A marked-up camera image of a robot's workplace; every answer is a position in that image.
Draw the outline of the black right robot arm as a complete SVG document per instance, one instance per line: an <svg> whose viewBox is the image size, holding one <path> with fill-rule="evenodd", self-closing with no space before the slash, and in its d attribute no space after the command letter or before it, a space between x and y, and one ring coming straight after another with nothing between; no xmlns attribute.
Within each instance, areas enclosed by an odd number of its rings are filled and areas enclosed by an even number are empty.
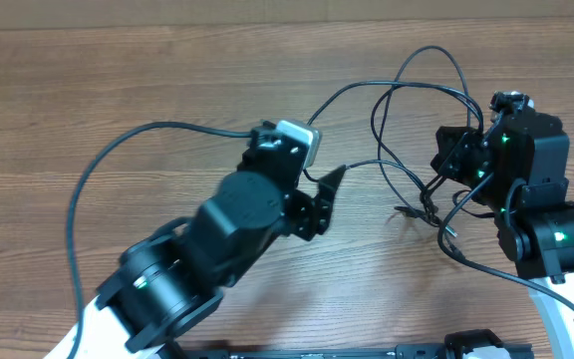
<svg viewBox="0 0 574 359"><path fill-rule="evenodd" d="M516 272L476 263L452 246L455 261L527 288L557 358L574 358L574 202L566 198L570 149L562 121L535 110L519 92L497 92L491 126L441 127L436 173L468 187L450 211L471 200L489 207L498 243Z"/></svg>

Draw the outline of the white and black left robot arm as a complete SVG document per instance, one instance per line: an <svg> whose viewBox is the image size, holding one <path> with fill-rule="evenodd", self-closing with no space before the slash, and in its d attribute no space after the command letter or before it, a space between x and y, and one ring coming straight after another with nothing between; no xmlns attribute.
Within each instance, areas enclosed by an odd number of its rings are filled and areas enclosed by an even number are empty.
<svg viewBox="0 0 574 359"><path fill-rule="evenodd" d="M119 268L89 303L52 358L182 358L176 338L213 313L280 236L323 234L346 171L298 188L321 133L297 121L265 122L243 134L248 148L235 172L191 217L176 218L124 251Z"/></svg>

